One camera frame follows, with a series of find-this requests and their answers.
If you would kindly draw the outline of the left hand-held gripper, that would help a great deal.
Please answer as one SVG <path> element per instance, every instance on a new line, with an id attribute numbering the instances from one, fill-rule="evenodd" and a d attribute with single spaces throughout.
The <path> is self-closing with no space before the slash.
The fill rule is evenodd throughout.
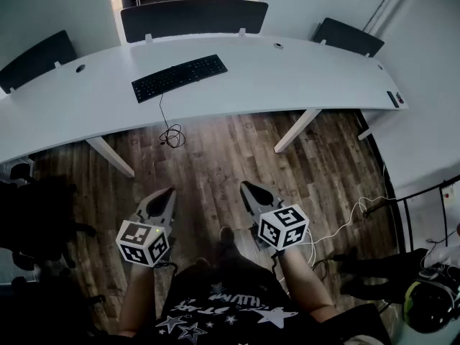
<path id="1" fill-rule="evenodd" d="M 176 204 L 176 189 L 164 188 L 144 198 L 137 212 L 123 220 L 116 244 L 127 262 L 155 267 L 169 260 Z"/>

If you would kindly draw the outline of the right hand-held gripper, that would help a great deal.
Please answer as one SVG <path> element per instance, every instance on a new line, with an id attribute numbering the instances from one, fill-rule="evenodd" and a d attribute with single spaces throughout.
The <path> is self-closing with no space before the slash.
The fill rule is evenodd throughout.
<path id="1" fill-rule="evenodd" d="M 257 237 L 266 245 L 281 251 L 303 242 L 309 219 L 298 204 L 283 206 L 281 197 L 260 183 L 242 181 L 239 192 L 247 213 L 257 226 Z M 279 208 L 261 213 L 253 209 L 264 206 Z"/>

